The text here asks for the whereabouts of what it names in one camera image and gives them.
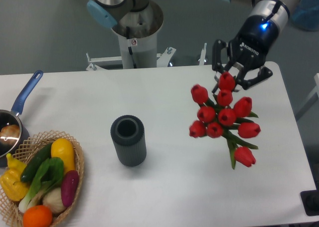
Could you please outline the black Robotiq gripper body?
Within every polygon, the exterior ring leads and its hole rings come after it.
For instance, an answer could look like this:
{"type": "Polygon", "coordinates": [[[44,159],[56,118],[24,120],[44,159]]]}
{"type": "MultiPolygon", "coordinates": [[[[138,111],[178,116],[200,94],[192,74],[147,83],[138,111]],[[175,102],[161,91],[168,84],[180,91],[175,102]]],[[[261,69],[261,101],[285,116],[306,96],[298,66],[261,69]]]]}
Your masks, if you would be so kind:
{"type": "Polygon", "coordinates": [[[260,68],[288,22],[288,8],[279,0],[260,0],[231,41],[228,66],[248,72],[260,68]]]}

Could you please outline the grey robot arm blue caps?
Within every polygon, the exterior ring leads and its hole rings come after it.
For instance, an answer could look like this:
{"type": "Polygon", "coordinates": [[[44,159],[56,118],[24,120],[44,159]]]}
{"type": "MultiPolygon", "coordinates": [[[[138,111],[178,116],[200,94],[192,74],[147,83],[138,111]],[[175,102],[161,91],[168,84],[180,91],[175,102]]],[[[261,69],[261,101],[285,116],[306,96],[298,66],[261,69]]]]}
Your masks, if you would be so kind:
{"type": "MultiPolygon", "coordinates": [[[[265,66],[269,49],[301,0],[226,0],[252,6],[236,36],[216,40],[212,69],[221,74],[238,69],[236,85],[247,90],[272,76],[265,66]]],[[[162,9],[151,0],[90,0],[91,17],[111,29],[119,40],[123,68],[156,67],[157,33],[163,24],[162,9]]]]}

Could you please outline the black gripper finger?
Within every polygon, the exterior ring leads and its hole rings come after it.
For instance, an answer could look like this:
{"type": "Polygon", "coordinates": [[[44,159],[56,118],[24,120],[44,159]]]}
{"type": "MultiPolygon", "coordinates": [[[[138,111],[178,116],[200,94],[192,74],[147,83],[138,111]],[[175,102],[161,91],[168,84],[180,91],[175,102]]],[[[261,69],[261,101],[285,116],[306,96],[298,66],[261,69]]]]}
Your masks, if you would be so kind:
{"type": "Polygon", "coordinates": [[[262,66],[257,68],[258,72],[256,77],[252,79],[245,79],[245,76],[252,70],[246,70],[244,67],[237,67],[237,69],[239,72],[235,77],[234,90],[248,90],[261,82],[266,81],[273,75],[273,72],[269,68],[262,66]]]}
{"type": "Polygon", "coordinates": [[[226,71],[229,71],[233,67],[233,54],[231,47],[225,41],[217,39],[212,47],[212,70],[223,74],[226,71]],[[222,50],[226,50],[226,54],[228,57],[228,62],[225,66],[222,65],[221,61],[221,53],[222,50]]]}

